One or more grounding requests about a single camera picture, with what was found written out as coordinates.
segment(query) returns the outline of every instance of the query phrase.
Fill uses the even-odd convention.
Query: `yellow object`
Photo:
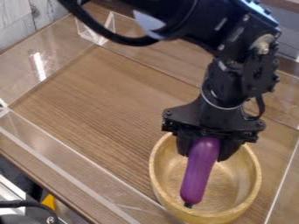
[[[45,199],[41,202],[46,207],[49,207],[53,211],[56,211],[56,203],[54,203],[54,198],[49,194]]]
[[[257,158],[247,145],[229,160],[213,165],[202,201],[192,209],[182,206],[180,187],[186,157],[177,154],[176,139],[166,134],[153,147],[149,176],[153,193],[164,208],[189,224],[223,224],[249,208],[261,184]]]

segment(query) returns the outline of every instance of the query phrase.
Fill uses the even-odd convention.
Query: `purple eggplant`
[[[220,154],[220,140],[201,137],[190,147],[188,164],[181,182],[181,199],[186,207],[201,202],[210,169]]]

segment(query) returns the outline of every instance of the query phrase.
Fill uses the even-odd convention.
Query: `wooden table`
[[[297,131],[273,120],[281,118],[280,102],[285,103],[285,108],[289,103],[296,106],[293,100],[299,96],[292,92],[296,87],[297,83],[283,74],[277,92],[288,90],[293,98],[289,100],[288,94],[279,94],[279,101],[269,103],[268,107],[276,108],[277,112],[268,114],[272,119],[265,118],[267,130],[257,144],[251,145],[261,164],[261,190],[252,207],[233,223],[259,224],[265,220],[297,141]],[[197,94],[198,89],[181,81],[180,77],[172,77],[108,49],[92,46],[12,109],[88,159],[69,161],[64,151],[50,147],[44,149],[53,163],[64,161],[72,165],[69,172],[81,183],[89,184],[94,191],[101,187],[92,168],[84,169],[94,163],[154,200],[148,178],[148,158],[164,134],[160,131],[161,112],[164,108],[189,102]],[[98,222],[102,216],[106,221],[109,215],[113,216],[105,208],[98,207],[92,197],[85,198],[84,187],[70,185],[58,171],[53,172],[46,164],[2,136],[0,139],[4,156],[90,222]]]

